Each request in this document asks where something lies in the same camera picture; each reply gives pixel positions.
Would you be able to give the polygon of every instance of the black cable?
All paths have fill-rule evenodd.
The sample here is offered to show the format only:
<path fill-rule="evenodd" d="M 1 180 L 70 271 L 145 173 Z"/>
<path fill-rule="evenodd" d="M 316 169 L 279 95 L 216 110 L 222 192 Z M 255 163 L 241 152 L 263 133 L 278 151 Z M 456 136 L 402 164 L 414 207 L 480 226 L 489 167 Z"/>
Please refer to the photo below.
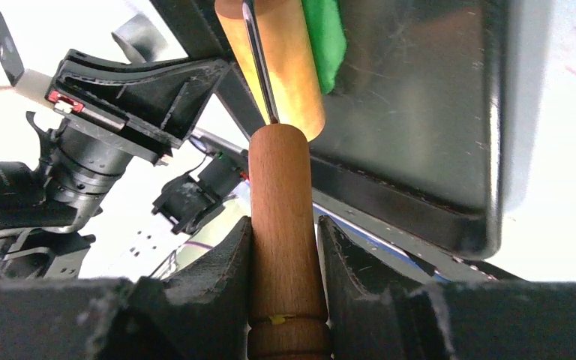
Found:
<path fill-rule="evenodd" d="M 195 166 L 193 169 L 188 170 L 187 172 L 184 173 L 184 175 L 189 175 L 190 173 L 192 173 L 195 170 L 198 170 L 206 161 L 206 158 L 208 158 L 209 156 L 207 154 L 204 154 L 204 158 L 202 159 L 202 162 L 199 163 L 197 166 Z"/>

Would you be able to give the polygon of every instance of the wooden cylinder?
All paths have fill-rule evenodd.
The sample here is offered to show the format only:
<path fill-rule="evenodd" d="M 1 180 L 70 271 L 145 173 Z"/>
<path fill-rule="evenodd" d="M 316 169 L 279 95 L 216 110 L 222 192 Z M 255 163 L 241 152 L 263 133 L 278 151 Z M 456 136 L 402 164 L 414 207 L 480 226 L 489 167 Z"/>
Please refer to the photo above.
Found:
<path fill-rule="evenodd" d="M 242 0 L 216 0 L 215 13 L 257 107 L 268 124 L 260 80 L 244 25 Z M 256 0 L 255 13 L 279 122 L 295 126 L 311 141 L 321 133 L 326 114 L 302 0 Z"/>
<path fill-rule="evenodd" d="M 253 250 L 249 359 L 330 359 L 304 134 L 272 124 L 250 140 Z"/>

